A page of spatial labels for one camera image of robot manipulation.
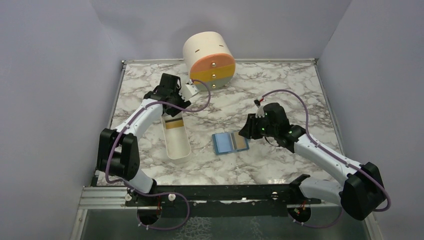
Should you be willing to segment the blue leather card holder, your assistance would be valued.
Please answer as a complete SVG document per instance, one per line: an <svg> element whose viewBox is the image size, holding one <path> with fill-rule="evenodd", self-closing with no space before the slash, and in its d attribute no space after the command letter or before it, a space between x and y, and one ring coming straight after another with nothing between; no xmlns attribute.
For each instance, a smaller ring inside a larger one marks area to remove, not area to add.
<svg viewBox="0 0 424 240"><path fill-rule="evenodd" d="M232 133L238 133L237 131L233 132L221 132L221 133L215 133L212 135L212 142L213 142L213 148L216 155L225 155L225 154L231 154L231 153L237 153L241 151L247 151L249 147L248 143L248 149L243 150L234 150L233 147L233 141L232 141Z"/></svg>

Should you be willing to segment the gold credit card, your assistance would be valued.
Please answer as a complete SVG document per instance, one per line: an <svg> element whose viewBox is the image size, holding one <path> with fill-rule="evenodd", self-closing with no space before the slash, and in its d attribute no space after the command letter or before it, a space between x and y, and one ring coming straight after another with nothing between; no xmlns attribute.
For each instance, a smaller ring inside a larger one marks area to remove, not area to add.
<svg viewBox="0 0 424 240"><path fill-rule="evenodd" d="M248 141L245 137L240 136L237 132L231 134L233 149L235 151L242 151L248 149Z"/></svg>

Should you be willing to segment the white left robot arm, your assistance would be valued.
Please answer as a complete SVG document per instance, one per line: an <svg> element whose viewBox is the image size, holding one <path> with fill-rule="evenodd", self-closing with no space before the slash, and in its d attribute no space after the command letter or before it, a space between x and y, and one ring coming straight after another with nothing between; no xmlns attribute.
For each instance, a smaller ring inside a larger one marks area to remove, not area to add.
<svg viewBox="0 0 424 240"><path fill-rule="evenodd" d="M97 170L106 181L124 182L138 190L144 205L157 200L156 181L140 169L139 139L147 129L163 116L176 117L191 105L190 99L199 93L192 83L183 84L181 78L164 73L159 84L148 91L140 106L114 129L105 128L99 135Z"/></svg>

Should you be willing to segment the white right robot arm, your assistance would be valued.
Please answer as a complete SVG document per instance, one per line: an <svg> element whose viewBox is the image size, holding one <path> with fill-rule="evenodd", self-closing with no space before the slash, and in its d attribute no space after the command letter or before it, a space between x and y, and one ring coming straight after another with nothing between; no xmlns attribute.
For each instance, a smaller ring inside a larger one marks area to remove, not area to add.
<svg viewBox="0 0 424 240"><path fill-rule="evenodd" d="M375 164L361 164L320 143L304 127L291 124L279 103L262 105L256 113L249 113L238 134L249 140L273 138L278 147L310 160L335 179L333 183L310 176L299 180L288 190L289 199L296 204L307 198L320 199L341 206L362 221L387 199Z"/></svg>

